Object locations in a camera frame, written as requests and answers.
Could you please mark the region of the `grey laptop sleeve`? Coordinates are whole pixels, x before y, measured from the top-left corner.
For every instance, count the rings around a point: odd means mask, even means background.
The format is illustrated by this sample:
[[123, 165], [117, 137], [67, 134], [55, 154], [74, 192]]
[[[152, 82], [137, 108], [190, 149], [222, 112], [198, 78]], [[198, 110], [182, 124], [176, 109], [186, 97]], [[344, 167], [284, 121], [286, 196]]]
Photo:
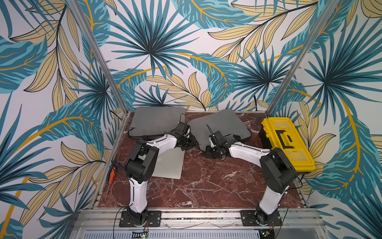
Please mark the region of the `grey laptop sleeve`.
[[191, 127], [191, 133], [199, 143], [200, 150], [206, 151], [210, 146], [209, 136], [211, 132], [220, 131], [223, 136], [231, 134], [240, 136], [241, 140], [249, 139], [251, 132], [238, 115], [230, 109], [222, 110], [214, 114], [192, 119], [188, 125]]

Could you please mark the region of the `silver laptop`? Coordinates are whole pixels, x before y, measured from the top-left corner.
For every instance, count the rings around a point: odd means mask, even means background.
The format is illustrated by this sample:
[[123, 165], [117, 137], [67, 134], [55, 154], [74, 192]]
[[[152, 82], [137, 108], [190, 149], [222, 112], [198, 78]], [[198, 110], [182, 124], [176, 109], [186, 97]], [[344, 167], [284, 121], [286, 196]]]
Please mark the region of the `silver laptop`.
[[185, 152], [180, 147], [159, 153], [152, 177], [181, 179]]

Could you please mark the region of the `grey zippered laptop bag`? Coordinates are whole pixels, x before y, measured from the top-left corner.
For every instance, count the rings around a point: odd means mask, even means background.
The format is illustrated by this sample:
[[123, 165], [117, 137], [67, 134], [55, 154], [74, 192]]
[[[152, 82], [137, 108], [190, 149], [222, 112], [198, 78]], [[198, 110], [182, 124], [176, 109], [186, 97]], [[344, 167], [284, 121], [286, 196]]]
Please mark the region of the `grey zippered laptop bag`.
[[185, 122], [186, 110], [180, 107], [138, 107], [135, 109], [128, 135], [146, 141], [159, 138]]

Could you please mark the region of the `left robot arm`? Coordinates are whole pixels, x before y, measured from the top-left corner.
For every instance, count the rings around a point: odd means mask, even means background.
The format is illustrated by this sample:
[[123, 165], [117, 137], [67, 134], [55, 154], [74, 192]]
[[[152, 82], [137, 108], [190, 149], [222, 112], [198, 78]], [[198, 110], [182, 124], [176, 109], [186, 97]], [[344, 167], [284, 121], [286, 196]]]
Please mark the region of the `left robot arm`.
[[144, 225], [148, 220], [147, 182], [153, 175], [158, 156], [170, 149], [179, 147], [185, 151], [196, 145], [191, 126], [184, 122], [160, 138], [136, 142], [125, 165], [130, 186], [127, 215], [136, 225]]

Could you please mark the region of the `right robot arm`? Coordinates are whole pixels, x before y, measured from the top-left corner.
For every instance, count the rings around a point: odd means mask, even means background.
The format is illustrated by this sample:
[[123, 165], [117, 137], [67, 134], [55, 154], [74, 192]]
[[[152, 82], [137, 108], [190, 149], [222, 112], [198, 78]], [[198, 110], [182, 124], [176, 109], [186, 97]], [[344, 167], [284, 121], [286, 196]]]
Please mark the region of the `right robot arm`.
[[209, 141], [210, 146], [206, 147], [207, 157], [221, 159], [229, 156], [262, 169], [267, 188], [250, 219], [261, 226], [273, 222], [284, 194], [297, 178], [297, 171], [283, 150], [277, 147], [261, 149], [249, 146], [237, 141], [235, 136], [225, 138], [219, 131], [210, 134]]

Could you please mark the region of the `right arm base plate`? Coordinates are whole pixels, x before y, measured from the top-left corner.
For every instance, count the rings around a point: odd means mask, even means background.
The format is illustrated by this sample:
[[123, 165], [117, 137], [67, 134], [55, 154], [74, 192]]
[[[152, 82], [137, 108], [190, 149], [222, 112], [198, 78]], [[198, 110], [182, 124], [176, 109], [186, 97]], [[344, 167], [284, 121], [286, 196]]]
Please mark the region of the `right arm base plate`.
[[241, 210], [240, 219], [244, 227], [250, 226], [281, 226], [282, 219], [278, 210], [268, 215], [262, 210]]

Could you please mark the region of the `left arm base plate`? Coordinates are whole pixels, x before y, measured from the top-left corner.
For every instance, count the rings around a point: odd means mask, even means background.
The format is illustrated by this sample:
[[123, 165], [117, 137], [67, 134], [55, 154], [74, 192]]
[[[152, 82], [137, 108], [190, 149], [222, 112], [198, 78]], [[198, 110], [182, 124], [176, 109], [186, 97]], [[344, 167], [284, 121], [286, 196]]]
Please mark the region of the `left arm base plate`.
[[138, 228], [149, 227], [158, 228], [161, 225], [161, 211], [143, 211], [138, 214], [132, 210], [121, 213], [119, 227], [121, 228]]

